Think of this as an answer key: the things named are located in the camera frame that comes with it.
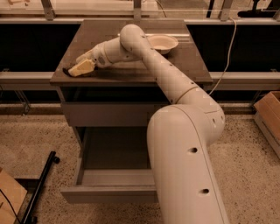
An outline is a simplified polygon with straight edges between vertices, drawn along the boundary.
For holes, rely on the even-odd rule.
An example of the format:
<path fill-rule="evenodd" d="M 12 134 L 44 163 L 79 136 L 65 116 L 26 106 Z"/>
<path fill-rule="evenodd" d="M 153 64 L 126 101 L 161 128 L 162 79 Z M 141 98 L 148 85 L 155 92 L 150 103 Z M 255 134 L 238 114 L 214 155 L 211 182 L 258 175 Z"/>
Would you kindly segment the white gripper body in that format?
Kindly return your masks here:
<path fill-rule="evenodd" d="M 112 65 L 105 53 L 105 44 L 100 43 L 96 45 L 93 49 L 89 50 L 87 57 L 94 62 L 94 64 L 99 68 L 105 68 Z"/>

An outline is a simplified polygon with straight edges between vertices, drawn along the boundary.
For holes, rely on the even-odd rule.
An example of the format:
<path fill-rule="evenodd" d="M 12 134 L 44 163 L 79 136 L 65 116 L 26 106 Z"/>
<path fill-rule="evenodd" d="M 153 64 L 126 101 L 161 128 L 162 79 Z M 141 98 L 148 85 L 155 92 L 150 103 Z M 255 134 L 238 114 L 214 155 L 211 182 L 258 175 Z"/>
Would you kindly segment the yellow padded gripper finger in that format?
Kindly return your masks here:
<path fill-rule="evenodd" d="M 77 63 L 80 63 L 80 62 L 83 61 L 83 60 L 90 60 L 90 59 L 91 59 L 91 56 L 92 56 L 92 51 L 89 50 L 89 51 L 83 53 L 81 56 L 79 56 L 79 57 L 76 59 L 76 62 L 77 62 Z"/>
<path fill-rule="evenodd" d="M 95 63 L 91 59 L 84 59 L 68 70 L 72 77 L 78 77 L 92 72 L 95 69 Z"/>

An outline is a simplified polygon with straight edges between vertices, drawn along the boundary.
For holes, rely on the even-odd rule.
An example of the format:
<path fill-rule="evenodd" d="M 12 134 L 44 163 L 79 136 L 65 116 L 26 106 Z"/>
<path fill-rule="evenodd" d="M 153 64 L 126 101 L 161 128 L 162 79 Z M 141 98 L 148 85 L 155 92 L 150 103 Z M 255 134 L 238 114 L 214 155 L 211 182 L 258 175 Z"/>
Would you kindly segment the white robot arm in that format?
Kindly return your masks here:
<path fill-rule="evenodd" d="M 150 44 L 135 24 L 83 53 L 72 76 L 141 60 L 171 103 L 150 119 L 147 146 L 164 224 L 229 224 L 207 146 L 225 127 L 221 106 Z"/>

